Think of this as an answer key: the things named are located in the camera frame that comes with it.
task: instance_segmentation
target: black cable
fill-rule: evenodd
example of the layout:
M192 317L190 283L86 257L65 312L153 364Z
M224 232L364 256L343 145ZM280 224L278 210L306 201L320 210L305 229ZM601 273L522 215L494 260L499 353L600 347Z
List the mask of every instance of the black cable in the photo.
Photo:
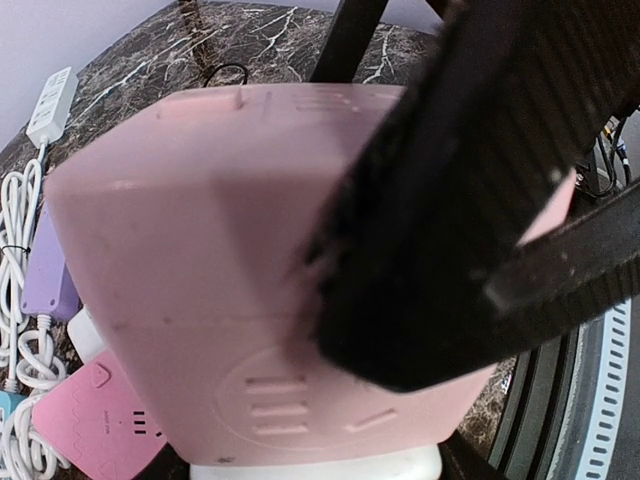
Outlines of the black cable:
M229 68L229 67L235 67L235 68L239 68L240 70L242 70L242 83L241 85L246 85L249 82L249 69L247 67L245 67L244 65L242 65L241 63L237 63L237 62L228 62L228 63L223 63L222 65L218 65L216 68L213 69L213 71L211 72L211 74L207 77L207 79L204 81L204 84L202 85L203 88L206 88L207 86L209 86L209 82L211 80L213 80L213 77L216 76L216 74L224 69L224 68Z
M600 148L600 154L602 155L602 161L604 162L604 167L607 170L607 175L609 177L609 185L607 186L607 188L605 188L601 192L592 194L597 198L601 198L601 197L606 197L607 195L609 195L609 193L611 193L611 191L613 190L613 187L616 185L616 182L618 181L618 175L616 174L616 169L613 165L613 160L616 153L615 148L612 146L609 155L607 155L607 151L604 148L604 141L602 140L601 133L598 134L597 140L598 140L598 147Z
M624 117L620 119L618 126L616 127L616 131L613 138L612 147L615 149L615 153L620 158L622 162L622 169L624 170L624 179L626 185L631 183L633 175L631 174L631 166L629 165L629 158L627 157L627 149L624 145L624 142L620 140L622 137L622 129L624 128L625 123L627 122L628 117Z
M625 160L622 155L622 151L618 148L618 145L620 144L620 137L622 136L622 129L624 128L624 125L627 123L627 118L628 117L623 117L618 122L616 131L613 134L613 141L611 142L611 152L609 153L609 161L611 162L611 166L613 167L613 162L616 159L616 154L618 154L618 156L620 157L620 160L622 160L622 169L624 170L625 181L628 185L629 183L631 183L631 168L629 167L629 165L625 163Z
M5 248L17 248L18 250L22 250L27 255L29 255L31 253L31 248L29 248L29 247L25 248L25 247L20 246L20 245L5 245L4 247L0 248L0 252L4 253L4 249Z

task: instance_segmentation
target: white wall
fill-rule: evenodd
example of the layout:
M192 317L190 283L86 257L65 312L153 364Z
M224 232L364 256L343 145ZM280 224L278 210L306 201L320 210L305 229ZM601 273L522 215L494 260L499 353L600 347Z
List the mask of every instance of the white wall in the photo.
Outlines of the white wall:
M53 72L83 68L170 0L4 0L0 3L0 150L28 121ZM333 11L338 0L254 0ZM385 21L430 31L425 0L390 0Z

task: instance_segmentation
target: marble countertop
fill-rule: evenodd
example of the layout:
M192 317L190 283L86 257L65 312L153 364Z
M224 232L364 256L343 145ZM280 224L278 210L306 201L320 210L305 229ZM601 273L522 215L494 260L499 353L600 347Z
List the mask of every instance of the marble countertop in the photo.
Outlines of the marble countertop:
M309 78L331 15L300 7L179 0L162 9L83 69L63 138L52 145L49 168L136 112L178 90L200 88L219 65L241 63L249 83L302 82ZM436 52L434 37L380 25L355 81L403 85L412 69ZM239 83L225 69L210 85ZM21 169L35 154L24 129L0 152L0 174ZM80 363L61 327L54 329L60 355L73 371ZM461 425L487 454L500 419L513 362L503 364ZM86 478L72 469L56 479ZM187 468L167 449L139 478L183 479Z

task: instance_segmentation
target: power outlet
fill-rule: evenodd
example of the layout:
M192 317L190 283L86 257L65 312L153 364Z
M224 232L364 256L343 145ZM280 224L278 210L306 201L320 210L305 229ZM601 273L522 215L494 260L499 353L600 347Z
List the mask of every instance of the power outlet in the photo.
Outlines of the power outlet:
M167 443L109 351L40 399L32 418L52 447L95 480L136 477Z
M77 88L78 77L71 67L47 79L27 126L27 136L36 147L62 137Z

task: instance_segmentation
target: white cable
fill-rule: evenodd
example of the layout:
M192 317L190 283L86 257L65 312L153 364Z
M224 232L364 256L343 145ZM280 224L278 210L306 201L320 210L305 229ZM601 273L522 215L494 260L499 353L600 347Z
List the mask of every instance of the white cable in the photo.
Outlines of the white cable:
M10 172L0 189L0 367L9 367L5 391L18 389L18 335L27 328L28 316L20 311L20 299L31 246L38 199L42 189L42 167L46 143L38 158L30 160L23 172Z
M38 158L30 160L23 172L7 174L0 189L0 367L9 367L5 391L17 392L18 382L33 389L2 428L5 469L0 470L0 478L13 480L50 480L58 465L70 466L36 432L31 420L33 406L67 376L64 363L54 355L51 318L39 315L37 330L25 331L29 317L20 310L46 147L46 143L40 146ZM22 356L19 362L18 353Z

